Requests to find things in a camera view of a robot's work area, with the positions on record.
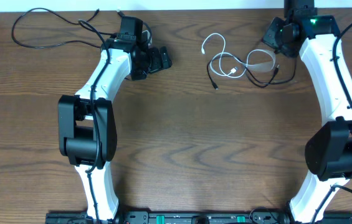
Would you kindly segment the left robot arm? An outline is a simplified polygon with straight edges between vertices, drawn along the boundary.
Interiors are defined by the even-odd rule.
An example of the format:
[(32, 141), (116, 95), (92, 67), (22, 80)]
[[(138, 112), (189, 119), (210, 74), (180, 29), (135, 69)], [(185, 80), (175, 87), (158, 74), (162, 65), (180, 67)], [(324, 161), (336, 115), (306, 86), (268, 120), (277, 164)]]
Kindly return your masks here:
[(102, 40), (100, 60), (86, 84), (58, 102), (59, 150), (78, 172), (87, 223), (121, 223), (111, 161), (117, 149), (113, 101), (124, 80), (144, 80), (172, 66), (166, 47), (152, 45), (147, 23), (122, 16), (120, 31)]

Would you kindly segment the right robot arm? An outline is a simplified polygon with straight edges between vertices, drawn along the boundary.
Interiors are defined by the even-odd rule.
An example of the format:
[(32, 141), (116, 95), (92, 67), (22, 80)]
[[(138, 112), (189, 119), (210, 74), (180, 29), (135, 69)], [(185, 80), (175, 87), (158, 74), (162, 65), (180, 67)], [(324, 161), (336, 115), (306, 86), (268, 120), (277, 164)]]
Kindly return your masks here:
[(331, 15), (319, 15), (312, 0), (285, 1), (262, 42), (276, 53), (300, 58), (321, 110), (321, 128), (305, 146), (308, 172), (280, 223), (349, 223), (351, 213), (329, 215), (326, 207), (352, 179), (352, 77), (339, 29)]

